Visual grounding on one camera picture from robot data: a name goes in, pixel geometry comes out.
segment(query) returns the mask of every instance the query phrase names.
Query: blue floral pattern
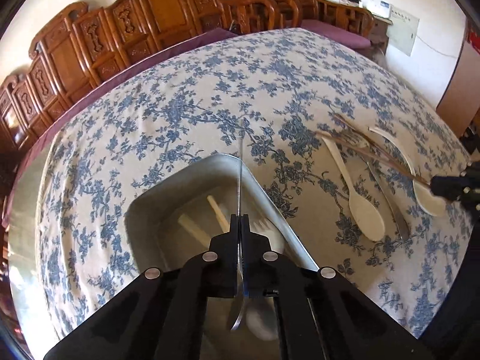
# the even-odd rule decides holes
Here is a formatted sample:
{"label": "blue floral pattern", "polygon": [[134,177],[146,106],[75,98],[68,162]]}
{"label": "blue floral pattern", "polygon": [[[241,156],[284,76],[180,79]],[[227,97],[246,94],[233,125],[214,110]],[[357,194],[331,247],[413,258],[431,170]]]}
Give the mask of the blue floral pattern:
{"label": "blue floral pattern", "polygon": [[[342,150],[355,188],[386,223],[364,237],[349,191],[315,135],[378,126],[410,150],[418,171],[458,174],[468,154],[405,83],[359,54],[292,28],[214,43],[152,67],[78,114],[52,143],[37,214],[37,261],[63,337],[139,272],[123,216],[143,191],[214,152],[245,162],[319,266],[333,266],[415,336],[445,298],[470,237],[460,207],[431,217],[411,182],[374,163],[410,225],[402,242],[366,164]],[[372,137],[392,152],[383,139]]]}

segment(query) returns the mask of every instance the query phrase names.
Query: plastic spoon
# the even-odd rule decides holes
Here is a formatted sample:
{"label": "plastic spoon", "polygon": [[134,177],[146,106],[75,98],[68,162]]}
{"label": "plastic spoon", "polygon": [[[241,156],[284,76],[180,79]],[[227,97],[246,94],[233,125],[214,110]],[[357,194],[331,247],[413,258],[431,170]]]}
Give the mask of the plastic spoon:
{"label": "plastic spoon", "polygon": [[[410,168],[410,173],[415,175],[415,164],[412,159],[407,155],[407,151],[402,146],[400,141],[392,136],[390,133],[382,130],[378,127],[368,127],[370,131],[381,135],[385,139],[388,139],[402,154],[407,165]],[[430,189],[420,184],[418,181],[413,180],[413,192],[417,198],[417,203],[427,214],[431,216],[443,216],[446,212],[446,202],[443,198],[435,196],[431,193]]]}
{"label": "plastic spoon", "polygon": [[382,216],[373,204],[356,192],[337,144],[326,137],[323,137],[323,140],[349,188],[350,212],[358,228],[368,239],[374,242],[380,241],[385,235],[385,223]]}

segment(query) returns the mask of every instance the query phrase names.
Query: floral tablecloth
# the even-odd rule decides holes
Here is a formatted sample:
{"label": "floral tablecloth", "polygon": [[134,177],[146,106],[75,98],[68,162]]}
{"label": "floral tablecloth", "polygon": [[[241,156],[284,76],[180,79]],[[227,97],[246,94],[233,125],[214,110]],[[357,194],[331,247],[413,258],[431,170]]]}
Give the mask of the floral tablecloth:
{"label": "floral tablecloth", "polygon": [[[215,152],[244,161],[319,266],[333,266],[419,336],[458,272],[471,224],[456,204],[431,217],[412,184],[375,166],[410,225],[403,243],[362,161],[343,151],[356,190],[378,207],[386,236],[371,242],[314,131],[339,112],[367,132],[397,136],[421,174],[458,174],[468,154],[405,83],[335,42],[292,28],[187,52],[138,74],[78,114],[55,138],[37,207],[37,264],[64,337],[139,272],[123,216],[143,191]],[[394,155],[397,153],[383,139]]]}

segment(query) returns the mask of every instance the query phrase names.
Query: rivet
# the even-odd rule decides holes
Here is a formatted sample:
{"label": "rivet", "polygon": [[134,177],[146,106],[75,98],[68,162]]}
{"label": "rivet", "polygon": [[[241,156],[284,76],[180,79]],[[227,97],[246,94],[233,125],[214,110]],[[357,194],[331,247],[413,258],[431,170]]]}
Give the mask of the rivet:
{"label": "rivet", "polygon": [[263,259],[265,261],[275,261],[278,258],[278,254],[276,254],[274,251],[266,251],[263,254]]}
{"label": "rivet", "polygon": [[145,277],[147,279],[156,279],[157,277],[160,276],[160,270],[158,268],[148,268],[146,271],[145,271]]}
{"label": "rivet", "polygon": [[218,258],[218,254],[216,254],[214,251],[208,251],[205,252],[202,256],[204,261],[215,261]]}
{"label": "rivet", "polygon": [[322,268],[320,271],[320,274],[325,278],[325,279],[333,279],[336,275],[335,269],[330,268],[329,266],[326,266],[325,268]]}

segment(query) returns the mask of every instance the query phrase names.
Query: wall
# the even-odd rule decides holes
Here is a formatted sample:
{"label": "wall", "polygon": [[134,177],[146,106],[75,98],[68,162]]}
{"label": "wall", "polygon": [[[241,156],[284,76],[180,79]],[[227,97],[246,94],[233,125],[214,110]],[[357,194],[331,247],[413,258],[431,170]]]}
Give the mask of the wall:
{"label": "wall", "polygon": [[[26,0],[0,39],[0,84],[14,71],[30,65],[28,48],[38,31],[68,4],[80,0]],[[106,7],[115,0],[83,0],[90,9]]]}
{"label": "wall", "polygon": [[389,45],[388,68],[408,81],[436,107],[458,60],[465,31],[465,15],[454,0],[384,0],[420,19],[419,38],[410,57]]}

